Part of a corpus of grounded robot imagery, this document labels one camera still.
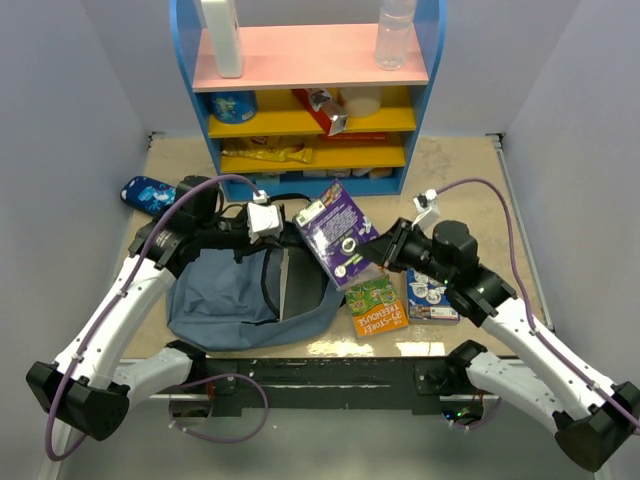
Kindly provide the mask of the white coffee cover book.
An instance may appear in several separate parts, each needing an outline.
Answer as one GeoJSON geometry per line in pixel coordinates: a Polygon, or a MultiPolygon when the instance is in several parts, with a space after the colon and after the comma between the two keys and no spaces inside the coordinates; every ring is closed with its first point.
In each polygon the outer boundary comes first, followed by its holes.
{"type": "Polygon", "coordinates": [[[289,271],[289,253],[287,249],[283,249],[281,263],[280,263],[280,280],[279,280],[279,320],[280,321],[283,321],[285,319],[288,271],[289,271]]]}

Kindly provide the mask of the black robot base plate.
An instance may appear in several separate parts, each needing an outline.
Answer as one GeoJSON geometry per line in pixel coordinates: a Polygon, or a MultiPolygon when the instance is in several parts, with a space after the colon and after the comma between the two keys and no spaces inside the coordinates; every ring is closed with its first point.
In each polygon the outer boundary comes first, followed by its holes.
{"type": "Polygon", "coordinates": [[[272,409],[399,410],[471,423],[489,412],[495,399],[442,357],[208,358],[193,378],[221,374],[222,379],[211,386],[173,386],[163,393],[211,401],[215,416],[262,407],[255,387],[232,373],[256,381],[272,409]]]}

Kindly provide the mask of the blue-grey fabric backpack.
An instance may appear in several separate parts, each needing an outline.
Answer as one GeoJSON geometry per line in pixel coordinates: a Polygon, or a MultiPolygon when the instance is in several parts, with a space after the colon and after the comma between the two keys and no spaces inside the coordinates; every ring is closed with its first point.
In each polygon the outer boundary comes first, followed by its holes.
{"type": "MultiPolygon", "coordinates": [[[[247,209],[220,220],[247,224],[247,209]]],[[[204,249],[167,295],[167,326],[181,340],[205,351],[244,351],[312,339],[331,326],[345,297],[290,224],[282,248],[236,263],[231,250],[204,249]],[[279,320],[282,250],[289,253],[285,319],[279,320]]]]}

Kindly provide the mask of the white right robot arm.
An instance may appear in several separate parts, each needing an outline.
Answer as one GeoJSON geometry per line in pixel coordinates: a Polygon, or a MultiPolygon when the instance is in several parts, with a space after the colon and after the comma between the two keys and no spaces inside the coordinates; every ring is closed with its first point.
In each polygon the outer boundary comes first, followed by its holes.
{"type": "Polygon", "coordinates": [[[617,383],[577,356],[531,313],[529,302],[481,264],[466,224],[442,221],[432,236],[399,219],[382,236],[357,246],[394,272],[413,269],[445,286],[451,306],[506,345],[524,369],[502,367],[471,342],[450,354],[448,386],[491,392],[540,422],[563,453],[589,472],[599,471],[639,431],[639,389],[617,383]]]}

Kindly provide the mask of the purple book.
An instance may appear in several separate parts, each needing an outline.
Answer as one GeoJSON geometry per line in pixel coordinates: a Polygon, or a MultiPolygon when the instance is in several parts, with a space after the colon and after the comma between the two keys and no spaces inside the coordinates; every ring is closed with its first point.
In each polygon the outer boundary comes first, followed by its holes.
{"type": "Polygon", "coordinates": [[[294,224],[338,290],[382,275],[375,264],[356,252],[379,233],[338,180],[300,210],[294,224]]]}

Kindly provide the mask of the orange treehouse book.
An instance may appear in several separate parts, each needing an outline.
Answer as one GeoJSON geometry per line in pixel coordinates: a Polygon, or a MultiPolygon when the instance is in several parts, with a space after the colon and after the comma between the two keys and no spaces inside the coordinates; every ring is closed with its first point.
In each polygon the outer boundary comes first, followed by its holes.
{"type": "Polygon", "coordinates": [[[409,325],[401,299],[388,275],[349,288],[345,295],[358,337],[368,337],[409,325]]]}

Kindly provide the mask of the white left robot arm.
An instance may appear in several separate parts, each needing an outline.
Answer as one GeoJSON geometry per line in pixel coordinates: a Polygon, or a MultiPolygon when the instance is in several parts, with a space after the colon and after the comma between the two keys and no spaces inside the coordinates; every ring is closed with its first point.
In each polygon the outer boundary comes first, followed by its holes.
{"type": "Polygon", "coordinates": [[[225,181],[248,180],[236,174],[185,178],[174,203],[137,232],[114,283],[82,330],[52,362],[31,366],[26,382],[47,415],[47,446],[57,422],[101,441],[137,403],[173,386],[196,392],[205,385],[204,352],[180,340],[136,365],[119,363],[151,308],[202,251],[229,249],[245,256],[283,231],[283,209],[255,184],[249,186],[250,201],[222,227],[215,207],[225,181]]]}

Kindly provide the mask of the blue cartoon cover book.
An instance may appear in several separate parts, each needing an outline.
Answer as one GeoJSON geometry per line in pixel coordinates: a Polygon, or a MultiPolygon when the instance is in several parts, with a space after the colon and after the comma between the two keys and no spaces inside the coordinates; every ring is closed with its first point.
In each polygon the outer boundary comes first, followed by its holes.
{"type": "Polygon", "coordinates": [[[406,311],[411,323],[453,325],[460,321],[445,294],[445,286],[429,276],[408,269],[406,294],[406,311]]]}

